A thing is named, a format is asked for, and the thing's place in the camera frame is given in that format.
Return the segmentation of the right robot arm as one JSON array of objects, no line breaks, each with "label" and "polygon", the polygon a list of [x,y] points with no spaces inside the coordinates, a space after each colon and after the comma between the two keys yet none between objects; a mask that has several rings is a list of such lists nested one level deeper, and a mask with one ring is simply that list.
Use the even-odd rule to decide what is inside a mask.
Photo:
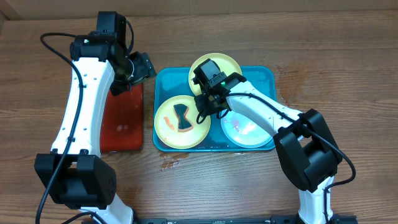
[{"label": "right robot arm", "polygon": [[342,156],[323,116],[314,109],[303,113],[258,91],[237,72],[229,75],[212,59],[193,66],[197,123],[215,114],[239,113],[273,138],[281,168],[298,188],[302,223],[331,223],[330,188]]}]

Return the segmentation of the dark sponge with orange base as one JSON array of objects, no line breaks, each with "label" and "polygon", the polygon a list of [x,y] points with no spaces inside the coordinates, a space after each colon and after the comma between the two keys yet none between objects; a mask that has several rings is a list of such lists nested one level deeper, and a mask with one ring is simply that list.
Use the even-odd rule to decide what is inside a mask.
[{"label": "dark sponge with orange base", "polygon": [[174,112],[178,119],[178,132],[180,133],[184,133],[193,129],[193,125],[186,118],[188,111],[189,107],[184,104],[174,105]]}]

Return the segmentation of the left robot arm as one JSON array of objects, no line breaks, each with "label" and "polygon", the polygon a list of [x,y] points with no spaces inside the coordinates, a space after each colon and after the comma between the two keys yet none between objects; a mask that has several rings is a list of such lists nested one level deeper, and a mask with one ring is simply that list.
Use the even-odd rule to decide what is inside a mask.
[{"label": "left robot arm", "polygon": [[74,35],[66,63],[72,82],[62,125],[47,154],[34,169],[43,183],[43,200],[90,216],[96,223],[133,223],[134,210],[116,193],[115,170],[101,158],[100,131],[108,95],[120,95],[155,77],[146,53],[126,41],[131,23],[114,11],[98,13],[96,29]]}]

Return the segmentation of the green plate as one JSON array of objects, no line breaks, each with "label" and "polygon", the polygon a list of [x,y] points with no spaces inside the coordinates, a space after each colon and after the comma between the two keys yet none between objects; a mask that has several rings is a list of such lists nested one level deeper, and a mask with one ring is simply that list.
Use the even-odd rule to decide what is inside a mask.
[{"label": "green plate", "polygon": [[[184,104],[189,107],[186,118],[193,125],[193,129],[184,133],[178,132],[178,119],[174,112],[174,105]],[[211,127],[211,118],[198,117],[194,97],[188,95],[173,96],[163,102],[155,113],[154,128],[158,138],[168,147],[174,149],[189,149],[201,143]]]},{"label": "green plate", "polygon": [[195,76],[193,71],[194,71],[194,69],[197,68],[197,66],[199,66],[199,64],[204,62],[206,59],[213,60],[217,64],[217,66],[220,68],[220,70],[222,72],[225,72],[226,75],[230,75],[234,72],[236,72],[240,75],[243,74],[241,67],[238,65],[238,63],[233,58],[231,58],[230,56],[228,56],[226,54],[209,53],[209,54],[202,55],[201,57],[199,57],[198,59],[196,59],[194,61],[194,63],[190,67],[190,71],[188,74],[188,84],[190,86],[191,91],[193,92],[193,94],[195,96],[201,95],[201,89],[200,89],[199,85],[196,85],[193,82],[193,78]]}]

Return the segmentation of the green plate back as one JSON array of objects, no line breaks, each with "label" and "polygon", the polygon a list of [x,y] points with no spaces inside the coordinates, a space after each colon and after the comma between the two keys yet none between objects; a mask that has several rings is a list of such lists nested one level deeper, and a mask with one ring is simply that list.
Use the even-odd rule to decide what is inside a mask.
[{"label": "green plate back", "polygon": [[196,59],[194,61],[194,63],[190,67],[190,71],[188,74],[188,84],[190,86],[191,91],[193,92],[193,94],[195,96],[201,95],[201,89],[200,89],[199,85],[196,85],[193,82],[193,78],[195,76],[193,71],[194,71],[194,69],[197,68],[197,66],[199,66],[199,64],[204,62],[206,59],[213,60],[217,64],[217,66],[220,68],[220,70],[222,72],[225,72],[226,75],[230,75],[234,72],[236,72],[240,75],[243,74],[241,67],[238,65],[238,63],[233,58],[231,58],[230,56],[228,56],[226,54],[209,53],[209,54],[202,55],[201,57],[199,57],[198,59]]}]

